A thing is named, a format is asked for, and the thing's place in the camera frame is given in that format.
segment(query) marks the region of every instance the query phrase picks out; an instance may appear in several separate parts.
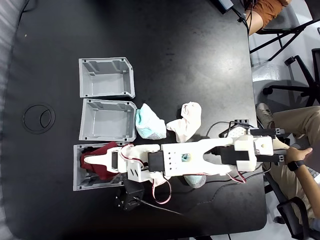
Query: orange shorts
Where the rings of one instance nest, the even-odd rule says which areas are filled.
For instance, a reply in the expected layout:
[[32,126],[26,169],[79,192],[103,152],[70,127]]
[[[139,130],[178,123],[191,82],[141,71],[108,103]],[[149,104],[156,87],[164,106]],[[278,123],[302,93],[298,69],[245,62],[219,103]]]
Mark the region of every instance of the orange shorts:
[[[251,10],[252,0],[245,0],[246,10]],[[282,11],[284,6],[278,0],[256,0],[256,4],[253,7],[253,11],[260,15],[263,20],[263,27],[275,19]]]

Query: wristwatch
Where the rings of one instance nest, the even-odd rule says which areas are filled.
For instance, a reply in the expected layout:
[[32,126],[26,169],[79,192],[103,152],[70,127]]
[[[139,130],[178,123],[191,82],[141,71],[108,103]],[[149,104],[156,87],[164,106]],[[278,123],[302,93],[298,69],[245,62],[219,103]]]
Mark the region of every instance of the wristwatch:
[[295,170],[297,170],[300,166],[305,165],[305,162],[303,160],[300,161],[292,161],[288,163],[288,169],[291,172],[294,172]]

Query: person's leg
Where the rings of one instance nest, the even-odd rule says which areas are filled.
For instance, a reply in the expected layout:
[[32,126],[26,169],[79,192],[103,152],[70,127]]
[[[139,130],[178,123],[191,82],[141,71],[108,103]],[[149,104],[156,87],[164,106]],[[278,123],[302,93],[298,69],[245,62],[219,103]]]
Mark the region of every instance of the person's leg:
[[320,106],[310,106],[271,114],[269,107],[260,103],[256,114],[264,128],[280,128],[286,133],[306,134],[312,145],[320,141]]
[[[256,107],[256,115],[258,119],[261,121],[262,126],[265,129],[271,127],[271,124],[274,122],[274,117],[272,116],[269,107],[264,103],[259,103]],[[273,140],[273,149],[288,149],[290,146],[281,142],[278,138]]]
[[246,22],[250,26],[249,35],[263,29],[282,11],[283,5],[279,0],[257,0],[252,9],[252,18],[250,16],[252,1],[246,0],[245,6]]
[[[269,164],[264,163],[264,168],[267,169],[269,167]],[[270,174],[272,178],[278,183],[281,192],[288,198],[292,199],[293,197],[300,198],[306,207],[306,211],[308,214],[309,219],[314,219],[315,214],[311,208],[311,205],[309,203],[309,200],[303,191],[301,184],[296,177],[296,174],[293,171],[290,171],[289,168],[286,165],[279,165],[276,166],[274,164],[271,165]],[[293,210],[295,215],[298,217],[299,222],[301,221],[301,214],[299,209],[295,204],[292,204]]]
[[320,140],[320,106],[310,106],[273,114],[274,126],[287,133],[306,134],[312,145]]
[[[281,128],[288,133],[310,134],[312,140],[316,141],[317,133],[320,133],[320,107],[304,107],[288,111],[276,112],[271,114],[269,107],[264,104],[258,104],[256,114],[265,128]],[[277,138],[273,141],[274,149],[288,149],[289,146],[280,142]],[[272,164],[270,174],[278,183],[283,194],[291,199],[295,196],[299,197],[305,204],[309,219],[314,219],[315,215],[303,191],[296,174],[288,169],[286,165],[276,166]],[[301,215],[295,204],[292,205],[296,216],[301,221]]]

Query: black tabletop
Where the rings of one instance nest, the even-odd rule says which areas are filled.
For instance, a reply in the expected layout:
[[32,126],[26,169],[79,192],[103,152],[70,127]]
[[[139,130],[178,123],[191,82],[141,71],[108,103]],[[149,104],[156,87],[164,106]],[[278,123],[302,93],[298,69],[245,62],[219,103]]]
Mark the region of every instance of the black tabletop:
[[[138,108],[147,103],[166,123],[182,104],[202,107],[193,141],[217,121],[255,122],[246,28],[233,12],[221,15],[206,0],[43,0],[23,14],[10,65],[3,123],[1,180],[7,224],[26,240],[98,239],[110,236],[173,238],[255,231],[266,223],[262,176],[223,188],[192,190],[171,178],[163,207],[114,207],[116,188],[73,191],[73,145],[79,141],[83,100],[79,58],[127,57]],[[22,118],[30,105],[55,111],[50,130],[32,134]],[[227,128],[217,125],[212,138]],[[173,143],[137,137],[135,144]],[[213,176],[208,179],[227,179]],[[145,200],[151,184],[145,183]],[[159,187],[157,194],[165,194]]]

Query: office chair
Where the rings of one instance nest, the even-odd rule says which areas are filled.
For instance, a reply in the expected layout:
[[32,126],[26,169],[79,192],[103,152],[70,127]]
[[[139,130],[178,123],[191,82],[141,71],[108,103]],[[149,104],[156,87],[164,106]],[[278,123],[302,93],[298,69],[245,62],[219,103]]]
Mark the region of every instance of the office chair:
[[[293,40],[295,40],[300,35],[300,33],[302,33],[303,30],[305,30],[306,27],[316,22],[319,22],[319,0],[305,0],[305,2],[312,16],[311,21],[300,25],[292,6],[289,4],[289,6],[284,7],[282,12],[275,19],[273,19],[264,29],[257,32],[258,34],[277,34],[277,37],[251,50],[250,54],[258,51],[259,49],[264,48],[265,46],[268,46],[269,44],[274,43],[275,41],[279,41],[280,50],[268,59],[268,61],[271,61],[277,55],[279,55],[286,47],[288,47],[288,45],[292,43]],[[281,39],[289,34],[294,35],[285,45],[282,45]]]
[[[308,214],[304,202],[297,196],[292,199],[287,199],[269,172],[265,173],[265,177],[269,182],[269,185],[264,187],[265,193],[267,194],[274,191],[274,194],[279,201],[279,205],[276,206],[276,208],[281,217],[276,217],[276,222],[286,224],[293,239],[305,240],[310,237],[314,240],[320,240],[320,232],[309,228]],[[299,224],[299,219],[295,214],[292,204],[296,204],[300,211],[302,225]]]
[[282,89],[282,90],[289,90],[289,91],[297,91],[301,92],[301,97],[309,96],[309,99],[306,103],[306,107],[310,107],[314,105],[315,100],[320,103],[320,48],[312,49],[312,58],[313,58],[313,66],[314,66],[314,75],[315,79],[311,76],[310,72],[308,71],[306,65],[301,60],[301,58],[297,55],[295,57],[290,57],[284,63],[289,66],[293,62],[297,61],[305,79],[309,85],[307,86],[283,86],[283,85],[271,85],[263,89],[264,95],[270,95],[273,93],[273,89]]

